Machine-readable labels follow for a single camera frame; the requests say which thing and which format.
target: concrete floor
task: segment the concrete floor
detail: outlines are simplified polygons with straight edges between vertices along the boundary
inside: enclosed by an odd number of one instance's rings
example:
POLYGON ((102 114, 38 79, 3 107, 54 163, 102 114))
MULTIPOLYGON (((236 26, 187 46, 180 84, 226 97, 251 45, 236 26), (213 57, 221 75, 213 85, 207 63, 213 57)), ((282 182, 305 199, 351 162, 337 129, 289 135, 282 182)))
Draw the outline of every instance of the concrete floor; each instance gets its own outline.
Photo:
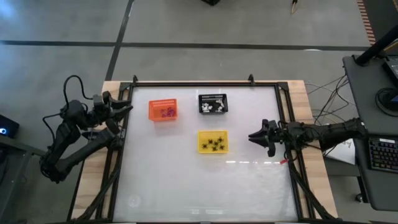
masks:
MULTIPOLYGON (((368 46, 355 0, 301 0, 290 15, 291 0, 222 0, 210 7, 199 0, 135 0, 124 42, 368 46)), ((127 0, 0 0, 0 40, 115 42, 127 0)), ((45 148, 50 133, 41 121, 63 106, 62 85, 72 74, 82 77, 87 95, 101 91, 113 47, 0 45, 0 114, 21 124, 18 140, 45 148)), ((350 51, 144 49, 122 47, 113 80, 258 80, 300 79, 322 85, 342 76, 342 57, 350 51)), ((320 109, 330 93, 310 95, 320 109)), ((341 94, 353 101, 349 87, 341 94)), ((81 100, 72 81, 69 98, 81 100)), ((331 107, 342 105, 336 100, 331 107)), ((357 116, 354 106, 338 113, 357 116)), ((50 120, 56 127, 59 118, 50 120)), ((81 139, 67 154, 82 146, 81 139)), ((27 180, 13 205, 16 218, 29 223, 64 221, 79 167, 55 184, 41 176, 38 158, 31 160, 27 180)), ((355 179, 330 179, 336 206, 344 220, 393 221, 398 213, 377 212, 353 201, 355 179)))

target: blue light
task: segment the blue light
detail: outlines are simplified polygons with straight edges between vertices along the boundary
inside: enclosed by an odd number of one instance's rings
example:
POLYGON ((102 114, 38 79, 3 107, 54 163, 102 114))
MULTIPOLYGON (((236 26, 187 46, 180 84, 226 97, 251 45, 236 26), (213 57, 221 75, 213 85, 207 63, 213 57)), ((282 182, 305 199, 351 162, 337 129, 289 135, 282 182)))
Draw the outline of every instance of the blue light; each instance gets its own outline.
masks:
POLYGON ((0 134, 7 134, 7 129, 0 128, 0 134))

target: yellow basket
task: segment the yellow basket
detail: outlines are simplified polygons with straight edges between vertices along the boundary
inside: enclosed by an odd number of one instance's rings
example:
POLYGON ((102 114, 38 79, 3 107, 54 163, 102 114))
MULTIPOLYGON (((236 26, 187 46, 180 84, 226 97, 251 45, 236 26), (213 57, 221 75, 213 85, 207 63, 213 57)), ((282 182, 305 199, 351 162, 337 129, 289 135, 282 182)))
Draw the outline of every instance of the yellow basket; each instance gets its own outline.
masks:
POLYGON ((198 132, 199 153, 227 153, 228 132, 227 131, 199 131, 198 132))

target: orange basket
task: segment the orange basket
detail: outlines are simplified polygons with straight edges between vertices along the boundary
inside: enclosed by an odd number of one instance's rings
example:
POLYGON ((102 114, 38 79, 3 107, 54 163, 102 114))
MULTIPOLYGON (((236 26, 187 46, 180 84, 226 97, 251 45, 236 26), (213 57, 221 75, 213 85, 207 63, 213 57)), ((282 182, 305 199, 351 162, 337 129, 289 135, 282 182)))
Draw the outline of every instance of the orange basket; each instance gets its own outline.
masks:
POLYGON ((177 119, 177 100, 152 100, 149 102, 149 119, 153 121, 170 121, 177 119))

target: keyboard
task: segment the keyboard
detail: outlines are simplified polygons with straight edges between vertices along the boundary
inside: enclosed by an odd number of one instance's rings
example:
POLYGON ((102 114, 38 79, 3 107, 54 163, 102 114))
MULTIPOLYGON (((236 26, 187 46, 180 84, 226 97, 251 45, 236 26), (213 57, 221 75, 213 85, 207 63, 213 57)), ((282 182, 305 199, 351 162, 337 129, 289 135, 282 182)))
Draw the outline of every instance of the keyboard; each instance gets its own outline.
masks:
POLYGON ((393 140, 369 139, 371 169, 398 173, 398 144, 393 140))

